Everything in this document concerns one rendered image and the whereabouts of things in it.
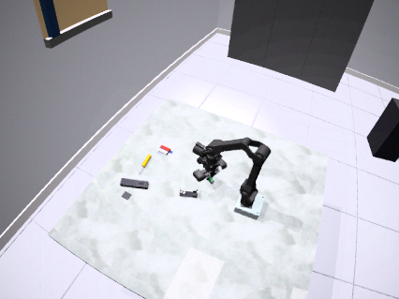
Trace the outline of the yellow-handled screwdriver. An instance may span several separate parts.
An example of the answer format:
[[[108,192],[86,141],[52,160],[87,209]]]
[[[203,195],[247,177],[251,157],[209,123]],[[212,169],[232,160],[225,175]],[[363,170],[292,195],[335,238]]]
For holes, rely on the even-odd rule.
[[[142,168],[141,168],[140,172],[141,172],[142,169],[145,167],[145,165],[147,164],[147,162],[149,162],[150,158],[151,158],[151,156],[148,155],[148,157],[143,161],[143,163],[142,163]],[[140,174],[140,172],[139,172],[139,174]]]

